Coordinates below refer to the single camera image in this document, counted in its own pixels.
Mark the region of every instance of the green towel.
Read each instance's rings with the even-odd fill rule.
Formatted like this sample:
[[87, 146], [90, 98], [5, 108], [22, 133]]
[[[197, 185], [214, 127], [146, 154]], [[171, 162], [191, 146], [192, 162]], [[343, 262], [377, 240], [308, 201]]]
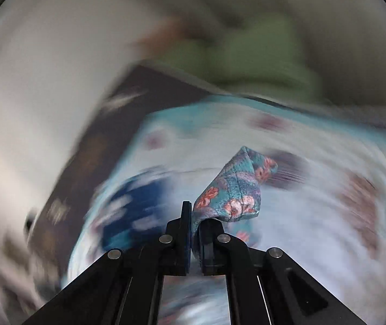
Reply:
[[273, 14], [228, 32], [213, 45], [180, 41], [160, 61], [231, 92], [320, 101], [318, 77], [303, 58], [291, 21]]

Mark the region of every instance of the white fabric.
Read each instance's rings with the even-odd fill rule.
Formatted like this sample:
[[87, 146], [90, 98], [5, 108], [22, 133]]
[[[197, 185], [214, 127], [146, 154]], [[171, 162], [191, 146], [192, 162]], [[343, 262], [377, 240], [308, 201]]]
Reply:
[[[101, 188], [88, 221], [124, 180], [151, 166], [162, 165], [173, 172], [167, 197], [173, 219], [179, 216], [182, 201], [194, 202], [242, 145], [265, 155], [275, 150], [290, 152], [305, 161], [303, 183], [288, 190], [261, 188], [261, 211], [251, 220], [261, 235], [255, 247], [281, 247], [368, 325], [386, 324], [386, 135], [293, 116], [263, 104], [257, 106], [263, 111], [248, 106], [259, 104], [255, 101], [214, 99], [151, 116]], [[282, 119], [283, 127], [252, 127], [252, 120], [264, 111]], [[163, 133], [164, 147], [149, 150], [150, 133]], [[380, 192], [376, 259], [343, 218], [345, 207], [338, 195], [348, 171], [366, 177]], [[98, 244], [87, 228], [88, 222], [72, 253], [68, 282], [89, 266], [85, 255]]]

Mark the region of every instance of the blue fabric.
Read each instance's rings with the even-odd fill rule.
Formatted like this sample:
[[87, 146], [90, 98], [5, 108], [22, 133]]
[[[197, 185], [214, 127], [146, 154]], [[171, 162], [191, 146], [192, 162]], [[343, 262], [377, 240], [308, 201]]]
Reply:
[[194, 202], [192, 248], [199, 224], [215, 218], [226, 222], [251, 219], [259, 214], [259, 184], [276, 173], [277, 164], [243, 146]]
[[167, 178], [155, 169], [130, 178], [116, 191], [93, 223], [101, 229], [101, 247], [126, 250], [164, 233], [161, 199]]

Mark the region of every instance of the fabric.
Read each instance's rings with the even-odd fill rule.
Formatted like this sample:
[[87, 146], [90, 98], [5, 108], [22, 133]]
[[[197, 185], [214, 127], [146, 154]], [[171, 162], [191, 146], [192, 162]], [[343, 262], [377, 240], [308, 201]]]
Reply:
[[193, 32], [201, 30], [202, 36], [214, 40], [228, 28], [240, 27], [264, 13], [288, 15], [295, 21], [296, 30], [306, 46], [308, 64], [321, 76], [327, 99], [340, 105], [386, 106], [384, 0], [158, 2], [191, 22]]
[[[165, 180], [158, 194], [164, 226], [179, 217], [182, 201], [195, 202], [207, 191], [242, 146], [272, 159], [278, 169], [258, 184], [260, 214], [223, 222], [225, 232], [263, 251], [280, 247], [367, 325], [385, 325], [386, 132], [233, 96], [210, 96], [146, 118], [95, 192], [66, 284], [103, 253], [92, 223], [120, 189], [128, 195], [122, 187], [132, 178], [158, 165], [158, 175], [147, 175]], [[211, 196], [205, 194], [203, 202], [213, 204]], [[133, 199], [129, 208], [142, 210], [139, 203]], [[171, 324], [196, 324], [192, 312], [199, 311], [199, 298], [204, 303], [198, 307], [227, 306], [223, 297], [207, 297], [212, 283], [198, 288], [190, 282], [181, 279], [172, 285], [178, 291], [163, 293]], [[190, 301], [181, 302], [183, 295]]]
[[318, 77], [305, 65], [302, 44], [284, 15], [263, 15], [216, 44], [179, 41], [159, 60], [234, 93], [307, 103], [322, 99]]
[[166, 227], [162, 207], [169, 177], [161, 168], [149, 168], [123, 182], [98, 214], [88, 220], [90, 240], [96, 241], [93, 260], [113, 248], [127, 250], [161, 236]]
[[165, 276], [158, 324], [229, 325], [224, 276], [204, 277], [192, 258], [188, 278]]
[[[28, 244], [36, 251], [33, 253], [36, 264], [51, 275], [41, 277], [38, 283], [48, 283], [45, 280], [50, 279], [54, 284], [47, 285], [49, 288], [60, 285], [95, 190], [108, 179], [119, 158], [127, 152], [146, 116], [195, 103], [207, 95], [203, 89], [139, 65], [105, 99], [77, 143], [74, 155], [31, 231]], [[150, 136], [148, 145], [158, 145], [158, 137]]]
[[194, 203], [192, 248], [203, 220], [235, 222], [256, 217], [260, 210], [259, 184], [277, 171], [274, 160], [243, 146]]

